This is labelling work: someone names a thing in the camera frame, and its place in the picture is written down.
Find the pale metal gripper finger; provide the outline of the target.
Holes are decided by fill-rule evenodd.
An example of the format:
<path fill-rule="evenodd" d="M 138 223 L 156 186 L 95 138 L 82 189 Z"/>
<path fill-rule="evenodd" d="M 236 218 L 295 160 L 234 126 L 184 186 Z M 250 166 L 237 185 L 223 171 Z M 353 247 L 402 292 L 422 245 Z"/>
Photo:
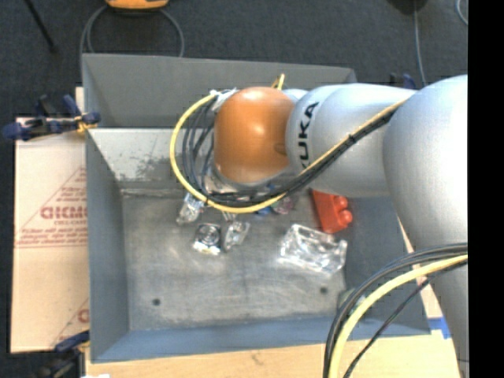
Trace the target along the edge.
<path fill-rule="evenodd" d="M 223 212 L 224 230 L 221 247 L 229 252 L 234 246 L 241 245 L 250 230 L 250 222 L 242 220 L 237 214 Z"/>
<path fill-rule="evenodd" d="M 205 204 L 203 201 L 190 193 L 186 193 L 180 211 L 176 217 L 176 223 L 178 225 L 185 225 L 196 222 L 204 206 Z"/>

